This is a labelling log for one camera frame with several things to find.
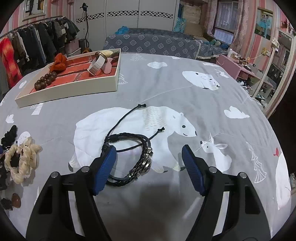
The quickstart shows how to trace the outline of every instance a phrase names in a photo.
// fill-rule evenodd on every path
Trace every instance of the window curtain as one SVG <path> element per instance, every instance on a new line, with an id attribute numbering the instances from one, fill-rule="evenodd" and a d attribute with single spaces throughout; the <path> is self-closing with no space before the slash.
<path id="1" fill-rule="evenodd" d="M 217 0 L 209 0 L 207 4 L 207 16 L 205 20 L 205 31 L 208 35 L 213 36 L 212 29 L 217 11 Z"/>
<path id="2" fill-rule="evenodd" d="M 232 44 L 230 45 L 230 48 L 237 53 L 239 53 L 242 48 L 247 32 L 249 3 L 250 0 L 239 0 L 237 27 L 235 28 Z"/>

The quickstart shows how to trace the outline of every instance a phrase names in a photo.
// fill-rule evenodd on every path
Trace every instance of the red jacket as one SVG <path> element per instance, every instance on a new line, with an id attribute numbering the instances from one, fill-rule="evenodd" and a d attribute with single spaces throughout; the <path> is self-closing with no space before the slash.
<path id="1" fill-rule="evenodd" d="M 8 76 L 8 86 L 11 89 L 22 78 L 22 74 L 14 60 L 14 50 L 7 37 L 0 42 L 0 54 Z"/>

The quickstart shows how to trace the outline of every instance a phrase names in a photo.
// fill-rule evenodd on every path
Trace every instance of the sofa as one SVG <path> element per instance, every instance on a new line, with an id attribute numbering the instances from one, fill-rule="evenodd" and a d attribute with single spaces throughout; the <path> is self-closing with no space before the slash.
<path id="1" fill-rule="evenodd" d="M 193 36 L 158 29 L 134 28 L 125 34 L 114 34 L 106 38 L 104 50 L 121 48 L 128 53 L 149 53 L 180 58 L 210 59 L 227 51 L 207 45 Z"/>

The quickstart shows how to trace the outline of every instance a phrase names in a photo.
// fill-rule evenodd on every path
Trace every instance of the pink desk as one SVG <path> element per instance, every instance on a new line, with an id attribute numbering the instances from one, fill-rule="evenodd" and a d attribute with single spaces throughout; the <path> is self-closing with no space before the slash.
<path id="1" fill-rule="evenodd" d="M 225 55 L 219 55 L 216 64 L 225 69 L 226 72 L 235 80 L 237 80 L 238 77 L 247 80 L 249 76 L 257 78 L 259 80 L 261 79 L 257 77 L 253 72 L 245 69 L 234 61 L 235 60 L 233 58 L 227 58 L 227 56 Z"/>

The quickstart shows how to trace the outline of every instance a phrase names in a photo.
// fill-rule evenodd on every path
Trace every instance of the white wardrobe door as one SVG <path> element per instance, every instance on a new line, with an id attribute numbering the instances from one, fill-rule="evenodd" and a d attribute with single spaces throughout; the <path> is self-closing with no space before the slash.
<path id="1" fill-rule="evenodd" d="M 77 37 L 84 39 L 87 31 L 85 12 L 80 8 L 85 0 L 75 0 L 74 15 L 75 24 L 79 28 Z M 95 0 L 87 2 L 87 15 L 89 22 L 89 33 L 87 40 L 89 41 L 89 47 L 93 51 L 102 50 L 106 39 L 105 30 L 105 0 Z"/>
<path id="2" fill-rule="evenodd" d="M 138 28 L 172 31 L 176 0 L 140 0 Z"/>
<path id="3" fill-rule="evenodd" d="M 114 34 L 122 26 L 138 27 L 139 0 L 107 0 L 106 34 Z"/>

